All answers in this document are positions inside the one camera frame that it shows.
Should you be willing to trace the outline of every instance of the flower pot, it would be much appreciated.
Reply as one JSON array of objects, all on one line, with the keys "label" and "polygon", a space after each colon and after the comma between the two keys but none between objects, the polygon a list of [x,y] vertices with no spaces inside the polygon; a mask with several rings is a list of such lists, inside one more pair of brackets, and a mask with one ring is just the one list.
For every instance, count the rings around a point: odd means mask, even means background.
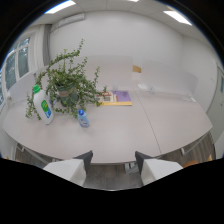
[{"label": "flower pot", "polygon": [[78,101],[79,97],[73,83],[69,84],[68,89],[66,89],[64,86],[57,86],[57,90],[62,100],[62,106],[66,107],[66,104],[69,104],[71,102],[71,98],[75,101]]}]

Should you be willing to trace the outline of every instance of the white bottle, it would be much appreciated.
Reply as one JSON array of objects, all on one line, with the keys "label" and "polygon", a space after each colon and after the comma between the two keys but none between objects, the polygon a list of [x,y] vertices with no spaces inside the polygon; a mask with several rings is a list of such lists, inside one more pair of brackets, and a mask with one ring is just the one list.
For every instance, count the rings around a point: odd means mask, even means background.
[{"label": "white bottle", "polygon": [[51,109],[51,105],[46,98],[46,93],[40,90],[38,85],[33,87],[34,99],[33,103],[37,109],[38,114],[45,124],[50,124],[54,118],[54,113]]}]

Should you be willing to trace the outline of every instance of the plastic bottle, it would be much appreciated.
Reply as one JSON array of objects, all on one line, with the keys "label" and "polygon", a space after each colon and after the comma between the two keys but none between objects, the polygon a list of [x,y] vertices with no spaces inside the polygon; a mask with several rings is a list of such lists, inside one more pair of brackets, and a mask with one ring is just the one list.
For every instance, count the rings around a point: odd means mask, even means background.
[{"label": "plastic bottle", "polygon": [[47,100],[46,93],[40,90],[38,85],[33,87],[34,99],[33,103],[37,109],[38,114],[45,124],[50,124],[54,118],[54,113],[51,109],[51,105]]},{"label": "plastic bottle", "polygon": [[84,112],[84,110],[79,110],[78,120],[79,120],[79,124],[82,127],[85,127],[85,128],[89,127],[89,120],[86,117],[86,113]]}]

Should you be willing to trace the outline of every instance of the door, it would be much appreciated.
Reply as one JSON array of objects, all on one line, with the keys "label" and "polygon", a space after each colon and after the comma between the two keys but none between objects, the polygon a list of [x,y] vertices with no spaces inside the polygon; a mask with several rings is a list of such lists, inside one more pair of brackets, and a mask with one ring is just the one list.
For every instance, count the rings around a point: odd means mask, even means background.
[{"label": "door", "polygon": [[211,135],[216,142],[224,130],[224,74],[218,68],[217,88],[207,115],[213,125]]}]

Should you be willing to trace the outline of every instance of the water bottle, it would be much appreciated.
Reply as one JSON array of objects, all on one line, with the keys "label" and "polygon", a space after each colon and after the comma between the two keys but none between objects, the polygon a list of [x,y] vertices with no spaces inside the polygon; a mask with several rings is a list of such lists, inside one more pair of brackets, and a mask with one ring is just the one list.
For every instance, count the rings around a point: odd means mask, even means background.
[{"label": "water bottle", "polygon": [[85,128],[89,127],[89,120],[86,117],[86,113],[84,112],[84,110],[79,110],[78,120],[81,127],[85,127]]}]

